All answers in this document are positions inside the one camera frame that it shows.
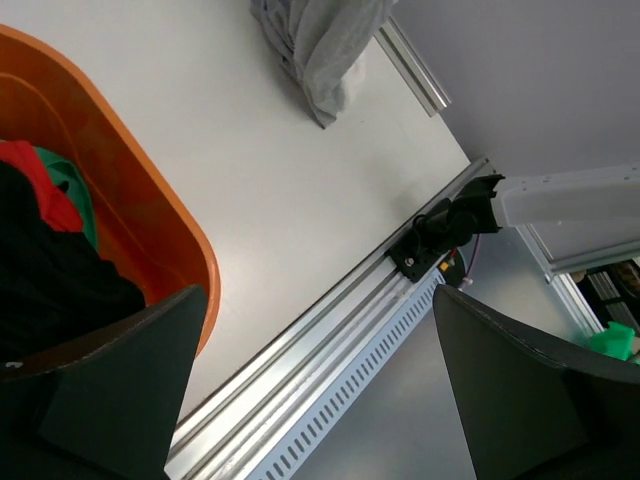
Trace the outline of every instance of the green object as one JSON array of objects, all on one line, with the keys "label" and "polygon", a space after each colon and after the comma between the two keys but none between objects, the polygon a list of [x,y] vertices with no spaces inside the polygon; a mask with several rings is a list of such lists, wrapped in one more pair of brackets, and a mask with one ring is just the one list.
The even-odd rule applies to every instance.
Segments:
[{"label": "green object", "polygon": [[609,322],[609,328],[589,339],[589,348],[603,355],[624,360],[631,357],[631,344],[635,337],[633,328]]},{"label": "green object", "polygon": [[89,240],[89,243],[93,245],[93,248],[97,250],[98,234],[96,232],[96,219],[93,212],[93,205],[91,203],[89,189],[84,183],[80,172],[78,172],[78,169],[73,163],[56,153],[39,147],[36,147],[35,150],[46,167],[53,184],[60,186],[64,182],[67,182],[67,197],[69,197],[69,200],[75,205],[78,213],[82,217],[84,235]]}]

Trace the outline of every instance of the white surface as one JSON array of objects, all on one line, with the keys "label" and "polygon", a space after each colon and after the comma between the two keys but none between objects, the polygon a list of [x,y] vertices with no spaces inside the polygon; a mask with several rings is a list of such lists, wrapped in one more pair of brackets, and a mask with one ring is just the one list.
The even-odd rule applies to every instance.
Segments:
[{"label": "white surface", "polygon": [[0,21],[85,71],[213,245],[222,307],[183,414],[467,165],[375,43],[321,130],[247,1],[5,0]]}]

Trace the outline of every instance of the orange basket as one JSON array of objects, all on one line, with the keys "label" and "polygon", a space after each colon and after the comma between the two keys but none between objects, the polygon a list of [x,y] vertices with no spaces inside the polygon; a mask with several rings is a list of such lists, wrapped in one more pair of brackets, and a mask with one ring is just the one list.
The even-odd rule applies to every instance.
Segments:
[{"label": "orange basket", "polygon": [[206,236],[89,79],[48,45],[0,25],[0,138],[27,140],[75,163],[91,193],[100,255],[153,304],[200,284],[209,305],[198,345],[220,305]]}]

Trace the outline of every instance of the black mount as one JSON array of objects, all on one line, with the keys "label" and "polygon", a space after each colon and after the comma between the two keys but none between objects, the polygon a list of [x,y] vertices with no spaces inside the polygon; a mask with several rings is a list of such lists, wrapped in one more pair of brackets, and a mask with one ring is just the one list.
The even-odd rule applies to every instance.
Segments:
[{"label": "black mount", "polygon": [[502,175],[471,180],[452,201],[445,198],[417,215],[411,228],[387,252],[404,276],[418,282],[447,252],[466,245],[477,233],[500,230],[491,199]]}]

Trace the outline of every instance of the gray fabric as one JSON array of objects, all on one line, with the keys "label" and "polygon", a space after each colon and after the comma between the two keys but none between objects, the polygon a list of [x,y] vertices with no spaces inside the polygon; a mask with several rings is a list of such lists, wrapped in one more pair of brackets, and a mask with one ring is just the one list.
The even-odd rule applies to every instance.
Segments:
[{"label": "gray fabric", "polygon": [[345,101],[342,77],[387,20],[394,0],[251,0],[251,13],[302,86],[323,127]]}]

